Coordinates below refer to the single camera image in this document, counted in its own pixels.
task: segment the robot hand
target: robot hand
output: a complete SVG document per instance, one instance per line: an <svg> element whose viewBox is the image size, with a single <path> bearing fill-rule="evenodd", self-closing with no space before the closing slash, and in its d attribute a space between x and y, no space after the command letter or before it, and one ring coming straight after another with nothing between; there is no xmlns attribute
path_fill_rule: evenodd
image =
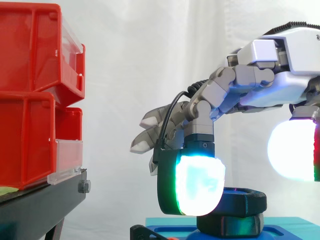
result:
<svg viewBox="0 0 320 240"><path fill-rule="evenodd" d="M184 137L191 134L213 134L208 116L214 122L223 114L254 113L290 104L292 113L298 107L293 117L315 118L318 109L299 106L320 103L319 56L319 26L305 22L276 27L234 51L209 79L188 88L185 95L190 102L174 106L164 147L181 148ZM143 117L140 126L146 130L132 142L132 152L142 154L155 146L168 109L169 105L156 108ZM156 169L152 163L151 173Z"/></svg>
<svg viewBox="0 0 320 240"><path fill-rule="evenodd" d="M182 95L190 101L177 104ZM301 139L311 147L308 156L294 151L288 157L297 142L280 149L282 155L280 144L269 144L269 160L285 177L320 181L320 150L313 151L315 142L320 142L314 123L320 119L320 26L289 22L270 30L229 54L209 79L194 83L170 105L144 116L140 126L146 130L130 150L141 154L154 148L149 167L151 175L158 175L162 212L201 216L219 203L225 166L215 158L214 121L224 114L260 112L283 104L289 104L291 119L309 119L300 132L308 132ZM291 131L290 137L297 138L296 133ZM276 154L269 154L272 148Z"/></svg>

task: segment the yellow object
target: yellow object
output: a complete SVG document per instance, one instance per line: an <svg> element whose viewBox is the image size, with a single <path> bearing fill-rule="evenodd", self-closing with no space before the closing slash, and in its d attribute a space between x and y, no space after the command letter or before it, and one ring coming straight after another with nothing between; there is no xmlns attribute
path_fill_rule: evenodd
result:
<svg viewBox="0 0 320 240"><path fill-rule="evenodd" d="M0 186L0 196L17 192L19 189L10 186Z"/></svg>

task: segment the black cable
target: black cable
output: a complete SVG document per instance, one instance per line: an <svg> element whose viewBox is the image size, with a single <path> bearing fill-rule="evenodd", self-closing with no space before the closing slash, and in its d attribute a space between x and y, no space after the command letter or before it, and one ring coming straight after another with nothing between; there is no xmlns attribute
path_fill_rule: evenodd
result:
<svg viewBox="0 0 320 240"><path fill-rule="evenodd" d="M169 119L170 119L170 115L175 107L175 105L177 104L177 102L179 101L179 99L185 95L187 96L187 92L186 91L182 91L180 92L172 101L172 103L170 104L169 106L169 109L168 111L166 112L166 115L164 117L164 120L163 120L163 123L162 123L162 127L161 127L161 131L160 131L160 134L159 134L159 138L158 138L158 144L160 144L160 146L163 148L164 145L165 145L165 133L166 133L166 129L167 129L167 125L168 125L168 122L169 122Z"/></svg>
<svg viewBox="0 0 320 240"><path fill-rule="evenodd" d="M191 86L189 86L188 93L186 96L191 99L206 81L208 81L208 79L197 81L193 83Z"/></svg>
<svg viewBox="0 0 320 240"><path fill-rule="evenodd" d="M187 91L182 91L180 92L172 101L172 103L169 106L168 111L166 112L166 115L164 117L163 123L162 123L162 127L160 130L160 134L159 134L159 138L157 140L157 145L160 145L161 148L164 148L165 146L165 134L166 134L166 129L167 129L167 125L171 116L171 113L175 107L175 105L177 104L178 100L183 96L187 96L188 98L192 98L196 92L201 88L201 86L207 82L208 79L206 80L201 80L201 81L197 81L195 83L193 83L191 86L188 87Z"/></svg>

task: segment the bolt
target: bolt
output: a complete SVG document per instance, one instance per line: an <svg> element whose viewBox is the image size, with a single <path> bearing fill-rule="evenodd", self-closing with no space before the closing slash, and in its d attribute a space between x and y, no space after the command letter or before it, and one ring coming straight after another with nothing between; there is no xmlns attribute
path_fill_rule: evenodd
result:
<svg viewBox="0 0 320 240"><path fill-rule="evenodd" d="M91 181L90 180L81 180L79 183L78 191L81 194L88 194L91 190Z"/></svg>

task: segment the teal surface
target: teal surface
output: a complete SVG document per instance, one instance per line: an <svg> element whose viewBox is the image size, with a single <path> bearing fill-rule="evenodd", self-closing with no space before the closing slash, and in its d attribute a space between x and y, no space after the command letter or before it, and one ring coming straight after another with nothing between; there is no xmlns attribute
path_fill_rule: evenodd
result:
<svg viewBox="0 0 320 240"><path fill-rule="evenodd" d="M196 225L195 217L157 217L147 218L146 226ZM265 217L265 225L277 225L303 240L320 240L320 226L299 217ZM161 232L164 237L186 237L189 232Z"/></svg>

